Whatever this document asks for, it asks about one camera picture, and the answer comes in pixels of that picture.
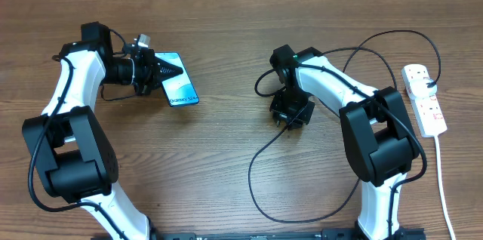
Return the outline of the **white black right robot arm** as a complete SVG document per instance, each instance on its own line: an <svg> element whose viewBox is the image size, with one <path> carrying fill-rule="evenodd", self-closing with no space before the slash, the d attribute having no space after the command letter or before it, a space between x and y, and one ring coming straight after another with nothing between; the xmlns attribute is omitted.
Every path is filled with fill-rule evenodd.
<svg viewBox="0 0 483 240"><path fill-rule="evenodd" d="M284 89L270 110L289 127L309 122L317 97L340 119L347 161L361 181L361 212L352 228L324 229L323 239L424 239L423 229L398 221L401 187L412 161L424 157L404 101L394 87L363 85L332 66L322 52L276 48L269 62Z"/></svg>

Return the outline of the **blue Samsung Galaxy smartphone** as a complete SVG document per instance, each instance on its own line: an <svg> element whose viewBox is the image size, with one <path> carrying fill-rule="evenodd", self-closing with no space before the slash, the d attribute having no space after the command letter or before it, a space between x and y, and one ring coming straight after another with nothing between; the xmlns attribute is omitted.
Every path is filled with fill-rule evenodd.
<svg viewBox="0 0 483 240"><path fill-rule="evenodd" d="M180 67L183 72L162 82L162 88L171 107L190 106L199 103L198 95L177 52L157 52L155 56L172 65Z"/></svg>

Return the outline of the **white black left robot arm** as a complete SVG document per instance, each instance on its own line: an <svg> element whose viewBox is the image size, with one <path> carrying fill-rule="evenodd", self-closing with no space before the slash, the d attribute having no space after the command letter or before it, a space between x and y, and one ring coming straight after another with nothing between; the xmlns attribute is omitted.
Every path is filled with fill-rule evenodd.
<svg viewBox="0 0 483 240"><path fill-rule="evenodd" d="M157 57L145 35L115 52L108 26L85 23L81 32L81 41L65 44L52 57L61 65L53 97L40 116L22 126L31 155L30 198L52 213L83 208L112 239L161 239L121 188L115 151L94 110L105 84L132 85L143 96L185 69Z"/></svg>

